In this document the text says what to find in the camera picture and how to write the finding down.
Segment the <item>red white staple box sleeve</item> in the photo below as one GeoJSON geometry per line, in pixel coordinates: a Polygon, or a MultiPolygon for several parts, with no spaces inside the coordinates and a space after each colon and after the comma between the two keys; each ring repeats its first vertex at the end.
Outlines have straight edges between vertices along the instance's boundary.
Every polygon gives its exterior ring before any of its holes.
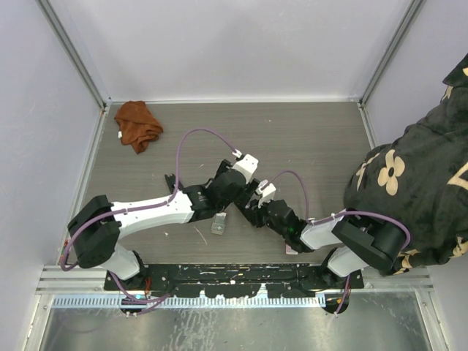
{"type": "Polygon", "coordinates": [[[286,245],[286,247],[285,247],[285,252],[286,252],[286,254],[289,254],[289,255],[297,255],[298,254],[294,249],[292,249],[288,245],[286,245]]]}

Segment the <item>black stapler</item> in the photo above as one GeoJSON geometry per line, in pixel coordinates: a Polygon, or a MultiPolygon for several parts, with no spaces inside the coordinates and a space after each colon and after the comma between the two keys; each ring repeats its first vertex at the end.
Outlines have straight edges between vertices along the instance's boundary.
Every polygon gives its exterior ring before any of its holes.
{"type": "Polygon", "coordinates": [[[171,174],[165,174],[164,177],[165,177],[165,183],[167,185],[167,188],[170,194],[172,194],[176,189],[176,175],[171,173],[171,174]]]}
{"type": "Polygon", "coordinates": [[[256,214],[255,211],[251,209],[249,202],[243,203],[242,201],[236,201],[235,207],[240,211],[244,219],[251,225],[255,224],[256,214]]]}

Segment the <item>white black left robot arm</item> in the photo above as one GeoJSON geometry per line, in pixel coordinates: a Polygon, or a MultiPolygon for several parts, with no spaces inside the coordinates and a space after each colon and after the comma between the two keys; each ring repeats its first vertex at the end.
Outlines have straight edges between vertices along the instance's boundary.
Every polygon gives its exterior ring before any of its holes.
{"type": "Polygon", "coordinates": [[[131,290],[146,283],[146,268],[139,254],[119,244],[128,235],[166,224],[185,224],[214,217],[234,203],[257,170],[258,160],[247,154],[234,164],[223,161],[207,184],[182,186],[161,198],[132,203],[92,198],[68,224],[69,249],[78,267],[101,267],[131,290]]]}

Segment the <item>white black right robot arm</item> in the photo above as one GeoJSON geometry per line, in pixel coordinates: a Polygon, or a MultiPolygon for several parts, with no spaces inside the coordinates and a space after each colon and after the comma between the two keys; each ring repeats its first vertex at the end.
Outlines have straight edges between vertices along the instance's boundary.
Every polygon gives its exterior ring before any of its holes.
{"type": "Polygon", "coordinates": [[[330,288],[367,267],[390,270],[410,243],[410,232],[402,223],[372,212],[344,209],[326,219],[306,221],[284,200],[254,199],[238,208],[253,226],[269,228],[298,253],[329,246],[315,279],[330,288]]]}

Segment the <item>orange-brown cloth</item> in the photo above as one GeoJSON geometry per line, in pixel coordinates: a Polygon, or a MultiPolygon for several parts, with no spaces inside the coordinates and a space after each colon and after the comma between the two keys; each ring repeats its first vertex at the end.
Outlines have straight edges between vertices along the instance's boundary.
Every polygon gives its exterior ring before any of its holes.
{"type": "Polygon", "coordinates": [[[158,140],[164,132],[144,101],[125,102],[118,109],[114,120],[121,132],[121,143],[131,146],[136,154],[144,152],[148,144],[158,140]]]}

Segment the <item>black floral fleece garment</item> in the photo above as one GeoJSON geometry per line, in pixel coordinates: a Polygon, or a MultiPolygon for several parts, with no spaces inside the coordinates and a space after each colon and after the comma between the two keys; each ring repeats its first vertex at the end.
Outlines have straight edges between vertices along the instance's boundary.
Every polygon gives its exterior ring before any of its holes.
{"type": "Polygon", "coordinates": [[[344,207],[401,222],[411,241],[382,275],[444,265],[467,252],[467,60],[445,77],[438,106],[367,153],[344,207]]]}

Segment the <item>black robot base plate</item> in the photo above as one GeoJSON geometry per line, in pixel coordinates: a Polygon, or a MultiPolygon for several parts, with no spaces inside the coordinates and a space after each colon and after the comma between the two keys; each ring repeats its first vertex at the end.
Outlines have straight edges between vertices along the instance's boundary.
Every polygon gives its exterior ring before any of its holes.
{"type": "Polygon", "coordinates": [[[122,282],[125,290],[179,298],[255,297],[264,287],[268,298],[314,297],[316,291],[340,290],[344,279],[327,277],[310,263],[280,264],[150,264],[143,276],[122,282]]]}

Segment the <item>aluminium front rail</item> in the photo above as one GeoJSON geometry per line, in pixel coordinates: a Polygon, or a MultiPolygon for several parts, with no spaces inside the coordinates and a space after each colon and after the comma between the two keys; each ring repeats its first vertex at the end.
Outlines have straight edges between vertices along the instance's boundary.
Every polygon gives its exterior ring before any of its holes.
{"type": "Polygon", "coordinates": [[[107,271],[101,268],[74,268],[63,271],[59,265],[42,269],[36,288],[40,295],[102,293],[107,271]]]}

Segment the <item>aluminium frame post right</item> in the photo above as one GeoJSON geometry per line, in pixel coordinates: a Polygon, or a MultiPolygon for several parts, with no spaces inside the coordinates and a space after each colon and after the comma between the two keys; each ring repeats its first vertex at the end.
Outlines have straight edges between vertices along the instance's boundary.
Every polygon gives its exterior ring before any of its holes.
{"type": "Polygon", "coordinates": [[[375,88],[389,67],[400,45],[404,41],[404,38],[406,37],[411,25],[414,23],[425,3],[426,1],[424,0],[411,0],[409,2],[401,20],[399,21],[395,31],[390,38],[390,42],[388,43],[381,59],[379,60],[376,69],[372,73],[372,76],[362,94],[362,97],[359,99],[358,104],[361,109],[366,107],[372,94],[374,93],[375,88]]]}

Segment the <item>aluminium frame post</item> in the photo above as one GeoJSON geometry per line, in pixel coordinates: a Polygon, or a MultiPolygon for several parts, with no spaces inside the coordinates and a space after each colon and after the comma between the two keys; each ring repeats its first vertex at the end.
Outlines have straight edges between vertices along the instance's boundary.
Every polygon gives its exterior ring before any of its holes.
{"type": "Polygon", "coordinates": [[[99,90],[95,79],[92,77],[85,61],[81,58],[76,45],[72,41],[72,38],[67,32],[67,29],[59,18],[57,12],[54,10],[53,5],[50,1],[36,1],[36,3],[68,55],[70,61],[78,71],[78,74],[85,83],[86,88],[89,90],[98,106],[104,110],[109,105],[109,99],[105,99],[102,92],[99,90]]]}
{"type": "Polygon", "coordinates": [[[381,59],[379,60],[376,69],[372,73],[372,76],[362,94],[362,97],[359,99],[358,104],[361,109],[366,107],[372,94],[374,93],[375,88],[389,67],[400,45],[404,41],[404,38],[406,37],[411,25],[414,23],[425,3],[426,1],[424,0],[411,0],[409,2],[401,20],[399,21],[395,31],[390,38],[390,42],[388,43],[381,59]]]}

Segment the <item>aluminium frame post left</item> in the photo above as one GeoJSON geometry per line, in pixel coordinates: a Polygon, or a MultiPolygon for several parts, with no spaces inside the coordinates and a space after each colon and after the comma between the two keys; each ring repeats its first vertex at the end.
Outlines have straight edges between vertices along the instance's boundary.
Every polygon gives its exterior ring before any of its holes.
{"type": "Polygon", "coordinates": [[[98,106],[104,110],[109,105],[109,99],[105,99],[102,92],[99,90],[95,79],[92,77],[85,61],[81,58],[76,45],[72,41],[72,38],[67,32],[67,29],[59,18],[57,12],[54,10],[53,5],[50,1],[36,1],[36,3],[68,55],[70,61],[78,71],[78,74],[85,83],[86,88],[89,90],[98,106]]]}

